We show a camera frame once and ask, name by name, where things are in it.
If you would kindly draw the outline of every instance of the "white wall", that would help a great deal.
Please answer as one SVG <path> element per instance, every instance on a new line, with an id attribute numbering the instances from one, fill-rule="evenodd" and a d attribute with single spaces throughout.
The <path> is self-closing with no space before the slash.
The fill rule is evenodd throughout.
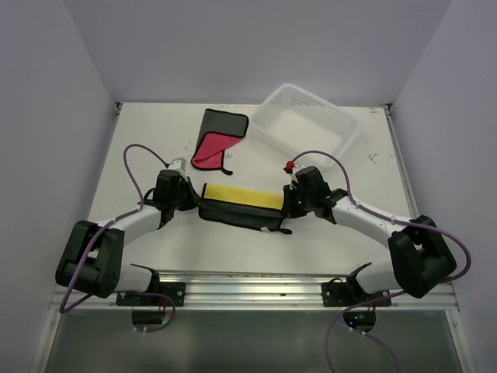
<path id="1" fill-rule="evenodd" d="M 391 103 L 450 0 L 64 0 L 113 97 Z"/>
<path id="2" fill-rule="evenodd" d="M 0 371 L 29 370 L 55 269 L 85 218 L 113 101 L 64 4 L 0 2 Z"/>
<path id="3" fill-rule="evenodd" d="M 394 105 L 421 211 L 473 253 L 455 287 L 480 372 L 497 366 L 496 16 L 495 0 L 453 0 Z"/>

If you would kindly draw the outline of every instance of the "white plastic basket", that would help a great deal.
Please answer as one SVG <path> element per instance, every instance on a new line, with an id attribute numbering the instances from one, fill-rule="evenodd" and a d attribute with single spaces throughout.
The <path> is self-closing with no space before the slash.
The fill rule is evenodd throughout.
<path id="1" fill-rule="evenodd" d="M 351 113 L 293 84 L 279 87 L 251 117 L 253 132 L 289 159 L 306 150 L 340 158 L 357 136 L 359 125 Z M 321 155 L 306 155 L 298 162 L 320 169 L 335 164 Z"/>

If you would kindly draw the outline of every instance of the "glass panel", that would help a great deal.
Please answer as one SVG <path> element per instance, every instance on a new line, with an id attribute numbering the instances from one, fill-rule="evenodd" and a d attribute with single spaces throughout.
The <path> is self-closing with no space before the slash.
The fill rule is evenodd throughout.
<path id="1" fill-rule="evenodd" d="M 323 372 L 330 312 L 185 311 L 166 329 L 134 332 L 129 310 L 62 316 L 46 372 Z M 404 373 L 461 372 L 445 312 L 388 311 L 371 331 L 398 355 Z M 388 352 L 350 333 L 330 341 L 340 373 L 394 372 Z"/>

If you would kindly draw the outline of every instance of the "cable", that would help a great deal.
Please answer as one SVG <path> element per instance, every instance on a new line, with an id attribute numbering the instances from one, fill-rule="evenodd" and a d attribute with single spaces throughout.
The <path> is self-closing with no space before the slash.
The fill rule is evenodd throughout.
<path id="1" fill-rule="evenodd" d="M 358 204 L 357 203 L 356 199 L 354 198 L 354 196 L 352 194 L 352 188 L 350 186 L 349 174 L 348 174 L 347 170 L 345 169 L 345 166 L 335 156 L 333 156 L 333 155 L 331 155 L 331 154 L 329 154 L 327 152 L 322 152 L 320 150 L 308 150 L 306 152 L 302 152 L 302 153 L 298 154 L 294 159 L 292 159 L 292 162 L 297 161 L 301 156 L 306 155 L 306 154 L 320 154 L 320 155 L 324 155 L 325 157 L 328 157 L 332 161 L 334 161 L 340 167 L 340 169 L 342 170 L 343 176 L 345 177 L 345 181 L 346 181 L 347 193 L 348 193 L 349 198 L 352 201 L 352 203 L 357 208 L 359 208 L 360 210 L 365 211 L 366 213 L 371 214 L 371 215 L 373 215 L 373 216 L 375 216 L 375 217 L 377 217 L 379 219 L 382 219 L 382 220 L 385 220 L 385 221 L 392 221 L 391 217 L 388 217 L 386 215 L 380 214 L 380 213 L 378 213 L 376 211 L 373 211 L 373 210 L 369 209 L 368 207 L 364 207 L 362 204 Z M 469 269 L 471 267 L 471 254 L 470 254 L 469 250 L 467 249 L 466 245 L 463 244 L 463 242 L 460 241 L 452 233 L 450 233 L 448 231 L 445 231 L 443 229 L 437 228 L 437 227 L 433 227 L 431 225 L 418 224 L 418 223 L 413 223 L 411 221 L 402 221 L 402 220 L 394 219 L 392 222 L 395 223 L 395 224 L 399 224 L 399 225 L 406 225 L 406 226 L 409 226 L 409 227 L 425 229 L 425 230 L 429 230 L 429 231 L 432 231 L 432 232 L 435 232 L 435 233 L 439 233 L 441 235 L 445 235 L 446 237 L 448 237 L 449 239 L 453 240 L 456 244 L 459 245 L 459 247 L 463 250 L 464 255 L 466 256 L 466 264 L 464 265 L 464 268 L 463 268 L 463 270 L 461 272 L 459 272 L 458 274 L 456 274 L 456 275 L 454 275 L 452 277 L 446 278 L 444 282 L 455 281 L 455 280 L 463 277 L 469 271 Z M 344 315 L 345 313 L 347 313 L 351 309 L 355 309 L 357 307 L 362 307 L 362 306 L 365 306 L 365 305 L 372 305 L 373 303 L 377 303 L 377 302 L 382 301 L 382 300 L 392 299 L 394 297 L 397 297 L 397 296 L 403 295 L 403 294 L 405 294 L 405 291 L 399 291 L 398 293 L 390 294 L 390 295 L 387 295 L 385 297 L 375 298 L 375 299 L 372 299 L 372 300 L 367 301 L 367 302 L 361 302 L 361 303 L 358 303 L 356 305 L 351 305 L 350 307 L 347 307 L 346 309 L 342 310 L 333 319 L 332 323 L 330 324 L 330 326 L 326 330 L 326 334 L 325 334 L 325 354 L 326 354 L 326 361 L 328 362 L 329 368 L 333 372 L 336 372 L 336 369 L 335 369 L 335 366 L 333 365 L 332 359 L 331 359 L 331 357 L 329 355 L 328 342 L 329 342 L 329 337 L 331 335 L 333 327 L 338 322 L 338 320 L 342 317 L 342 315 Z M 383 347 L 385 347 L 388 350 L 388 352 L 390 353 L 390 355 L 395 360 L 395 369 L 396 369 L 397 372 L 399 372 L 400 371 L 400 364 L 399 364 L 398 358 L 395 355 L 394 351 L 385 342 L 383 342 L 382 340 L 380 340 L 378 337 L 370 335 L 370 334 L 367 334 L 367 333 L 365 335 L 368 336 L 369 338 L 371 338 L 372 340 L 377 341 L 379 344 L 381 344 Z"/>
<path id="2" fill-rule="evenodd" d="M 68 285 L 68 288 L 64 294 L 64 297 L 62 298 L 62 302 L 61 302 L 61 305 L 59 306 L 59 313 L 67 313 L 69 311 L 71 311 L 72 309 L 74 309 L 75 307 L 77 307 L 78 305 L 80 305 L 81 303 L 83 303 L 86 299 L 90 298 L 91 295 L 85 295 L 83 298 L 77 300 L 75 303 L 73 303 L 72 305 L 69 305 L 67 308 L 66 308 L 66 305 L 68 303 L 68 299 L 69 299 L 69 296 L 71 295 L 72 293 L 72 290 L 74 289 L 75 287 L 75 284 L 76 284 L 76 281 L 78 280 L 78 277 L 79 277 L 79 274 L 83 268 L 83 265 L 85 264 L 85 261 L 86 261 L 86 258 L 88 258 L 88 255 L 90 253 L 90 251 L 92 251 L 92 247 L 95 245 L 95 242 L 97 239 L 99 239 L 99 237 L 105 232 L 105 230 L 107 230 L 110 226 L 114 225 L 116 222 L 118 222 L 119 220 L 122 220 L 124 218 L 127 218 L 133 214 L 136 214 L 137 212 L 139 212 L 143 205 L 144 205 L 144 198 L 143 198 L 143 194 L 141 193 L 141 189 L 140 189 L 140 186 L 138 186 L 138 183 L 136 181 L 136 179 L 134 178 L 133 176 L 133 173 L 131 172 L 130 170 L 130 167 L 127 163 L 127 153 L 128 151 L 131 149 L 131 148 L 142 148 L 148 152 L 150 152 L 152 155 L 155 155 L 155 157 L 162 162 L 162 164 L 167 168 L 169 167 L 169 164 L 164 160 L 162 159 L 162 157 L 157 154 L 156 152 L 154 152 L 153 150 L 151 150 L 149 147 L 147 146 L 144 146 L 144 145 L 141 145 L 141 144 L 130 144 L 128 145 L 125 149 L 124 149 L 124 152 L 123 152 L 123 162 L 124 162 L 124 168 L 126 169 L 126 172 L 128 174 L 128 176 L 130 177 L 131 179 L 131 182 L 133 183 L 135 189 L 137 190 L 138 192 L 138 196 L 140 198 L 140 203 L 138 205 L 138 208 L 135 208 L 134 210 L 131 210 L 131 211 L 128 211 L 128 212 L 125 212 L 124 214 L 121 214 L 119 216 L 117 216 L 114 220 L 111 220 L 107 223 L 105 223 L 105 225 L 103 227 L 101 227 L 96 233 L 95 235 L 90 239 L 90 241 L 88 242 L 88 245 L 86 245 L 86 248 L 85 248 L 85 251 L 83 252 L 82 256 L 81 256 L 81 259 L 79 260 L 78 262 L 78 266 L 76 267 L 76 270 L 75 272 L 73 273 L 72 277 L 71 277 L 71 280 L 69 281 L 69 285 Z"/>
<path id="3" fill-rule="evenodd" d="M 162 324 L 159 327 L 157 327 L 157 328 L 149 329 L 149 328 L 147 328 L 145 326 L 142 329 L 138 329 L 137 328 L 142 333 L 153 333 L 153 332 L 158 332 L 159 330 L 163 330 L 174 319 L 174 315 L 176 314 L 176 305 L 175 305 L 174 301 L 170 297 L 168 297 L 166 294 L 159 294 L 159 293 L 139 293 L 137 291 L 128 291 L 127 293 L 129 295 L 134 295 L 136 297 L 155 297 L 155 298 L 162 298 L 162 299 L 165 299 L 166 301 L 168 301 L 168 303 L 172 306 L 172 312 L 171 312 L 171 315 L 169 316 L 168 320 L 162 321 Z"/>
<path id="4" fill-rule="evenodd" d="M 403 295 L 403 294 L 405 294 L 405 291 L 399 291 L 397 293 L 389 294 L 389 295 L 384 296 L 384 297 L 379 297 L 379 298 L 371 299 L 370 301 L 365 301 L 365 302 L 357 303 L 356 305 L 351 305 L 351 306 L 347 307 L 346 309 L 343 309 L 342 311 L 340 311 L 340 313 L 332 320 L 332 323 L 329 325 L 328 329 L 326 330 L 326 334 L 325 334 L 325 356 L 326 356 L 326 361 L 328 362 L 328 366 L 332 372 L 336 373 L 336 368 L 335 368 L 335 365 L 333 365 L 332 358 L 329 354 L 329 348 L 328 348 L 329 337 L 332 333 L 333 328 L 335 327 L 336 323 L 340 320 L 340 318 L 352 309 L 356 309 L 358 307 L 365 307 L 367 305 L 372 305 L 374 303 L 378 303 L 381 301 L 386 301 L 388 299 L 392 299 L 392 298 L 398 297 L 399 295 Z M 359 330 L 353 329 L 353 331 L 355 331 L 359 334 L 362 334 L 362 332 Z M 399 362 L 397 355 L 390 348 L 390 346 L 388 346 L 383 340 L 381 340 L 377 336 L 371 335 L 369 333 L 364 333 L 363 335 L 378 342 L 381 346 L 383 346 L 384 348 L 387 349 L 387 351 L 390 353 L 390 355 L 393 357 L 393 359 L 395 361 L 395 371 L 397 373 L 399 373 L 401 371 L 401 365 L 400 365 L 400 362 Z"/>

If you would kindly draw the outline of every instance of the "white tabletop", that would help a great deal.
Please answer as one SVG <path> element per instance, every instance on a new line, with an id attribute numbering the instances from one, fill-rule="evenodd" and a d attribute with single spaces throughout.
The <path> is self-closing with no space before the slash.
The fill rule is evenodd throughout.
<path id="1" fill-rule="evenodd" d="M 111 218 L 136 206 L 137 194 L 123 167 L 122 153 L 126 145 L 147 145 L 166 161 L 178 157 L 189 161 L 206 108 L 250 116 L 256 106 L 125 103 L 89 219 Z M 363 122 L 359 136 L 342 157 L 354 194 L 392 214 L 408 216 L 408 203 L 384 111 L 362 107 L 344 109 Z M 283 185 L 289 183 L 288 175 L 282 170 L 288 157 L 255 138 L 250 131 L 229 151 L 233 156 L 225 159 L 224 166 L 234 171 L 232 176 L 221 171 L 195 170 L 189 165 L 187 173 L 197 193 L 205 182 L 274 193 L 282 193 Z M 130 150 L 128 158 L 142 190 L 154 187 L 160 162 L 139 148 Z M 331 189 L 345 187 L 338 167 L 323 175 Z M 372 239 L 312 214 L 285 221 L 283 227 L 292 229 L 293 235 L 203 221 L 197 210 L 176 212 L 164 228 L 128 245 L 123 263 L 157 270 L 347 274 L 361 264 L 389 257 L 388 251 Z"/>

